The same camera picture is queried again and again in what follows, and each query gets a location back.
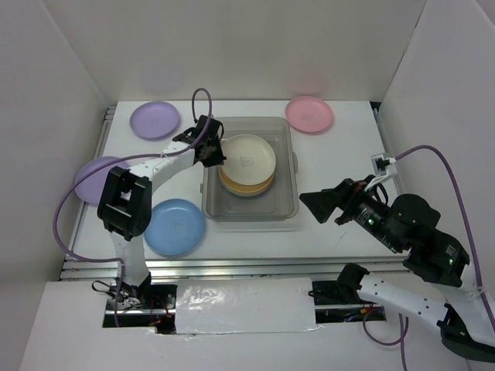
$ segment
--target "yellow bowl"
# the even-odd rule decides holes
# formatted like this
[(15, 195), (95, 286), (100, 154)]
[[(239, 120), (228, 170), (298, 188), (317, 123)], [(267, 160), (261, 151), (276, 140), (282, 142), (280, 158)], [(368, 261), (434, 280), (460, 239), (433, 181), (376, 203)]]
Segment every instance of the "yellow bowl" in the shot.
[(237, 183), (232, 179), (230, 179), (228, 176), (225, 175), (225, 172), (221, 167), (219, 173), (220, 173), (220, 179), (224, 184), (225, 188), (227, 189), (227, 191), (240, 197), (252, 197), (252, 196), (261, 195), (271, 185), (271, 183), (273, 182), (273, 178), (275, 176), (275, 173), (272, 173), (270, 177), (266, 179), (264, 182), (254, 185), (245, 185), (245, 184)]

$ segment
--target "white panel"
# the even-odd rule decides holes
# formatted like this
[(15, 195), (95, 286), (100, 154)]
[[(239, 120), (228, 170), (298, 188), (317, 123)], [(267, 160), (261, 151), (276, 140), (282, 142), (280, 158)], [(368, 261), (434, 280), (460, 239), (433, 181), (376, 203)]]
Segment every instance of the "white panel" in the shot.
[(178, 334), (316, 330), (310, 278), (182, 280), (177, 284)]
[(45, 0), (105, 97), (381, 100), (425, 0)]
[[(480, 256), (484, 284), (495, 293), (495, 28), (475, 0), (431, 0), (381, 107), (393, 153), (430, 144), (459, 181)], [(410, 192), (442, 214), (439, 227), (469, 251), (449, 177), (432, 153), (400, 167)]]
[[(360, 323), (287, 334), (156, 335), (150, 328), (102, 328), (106, 300), (89, 282), (48, 283), (21, 371), (402, 369), (399, 348), (373, 343)], [(388, 317), (369, 324), (384, 341), (398, 337), (397, 315)], [(410, 370), (467, 371), (464, 359), (415, 321), (405, 351)]]
[[(19, 367), (44, 283), (60, 270), (52, 214), (94, 151), (103, 109), (38, 2), (2, 2), (0, 50), (0, 359), (10, 371)], [(65, 237), (75, 201), (62, 217)]]

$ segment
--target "pink plate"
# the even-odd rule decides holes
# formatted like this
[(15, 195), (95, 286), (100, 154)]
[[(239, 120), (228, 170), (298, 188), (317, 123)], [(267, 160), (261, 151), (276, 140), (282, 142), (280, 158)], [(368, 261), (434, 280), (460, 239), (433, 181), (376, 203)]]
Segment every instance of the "pink plate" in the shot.
[(330, 106), (317, 97), (297, 97), (285, 108), (285, 116), (290, 125), (304, 133), (318, 133), (333, 123), (333, 111)]

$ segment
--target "purple plate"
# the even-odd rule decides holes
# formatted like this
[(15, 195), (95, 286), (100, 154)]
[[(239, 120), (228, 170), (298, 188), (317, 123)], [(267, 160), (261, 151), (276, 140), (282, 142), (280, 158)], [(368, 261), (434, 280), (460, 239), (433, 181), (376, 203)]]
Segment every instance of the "purple plate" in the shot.
[(170, 103), (156, 101), (139, 106), (131, 115), (131, 129), (143, 139), (165, 137), (180, 121), (177, 108)]
[[(78, 182), (79, 179), (83, 178), (89, 172), (112, 160), (118, 160), (118, 157), (105, 156), (89, 161), (77, 173), (76, 182)], [(116, 164), (110, 165), (106, 168), (103, 168), (99, 172), (94, 173), (92, 176), (90, 176), (88, 179), (86, 179), (84, 182), (76, 187), (76, 194), (79, 196), (79, 198), (92, 206), (98, 206), (98, 203), (100, 203), (101, 193), (103, 193), (105, 181), (107, 180), (107, 174), (110, 169), (115, 166), (128, 168), (129, 164), (125, 161), (117, 162)]]

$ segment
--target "white bowl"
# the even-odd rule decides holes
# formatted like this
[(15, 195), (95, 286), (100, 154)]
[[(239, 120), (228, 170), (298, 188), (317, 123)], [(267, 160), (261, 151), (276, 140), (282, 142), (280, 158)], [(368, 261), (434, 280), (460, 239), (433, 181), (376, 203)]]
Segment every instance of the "white bowl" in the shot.
[(236, 135), (225, 141), (222, 151), (227, 157), (222, 171), (236, 183), (254, 186), (265, 182), (275, 172), (273, 148), (256, 135)]

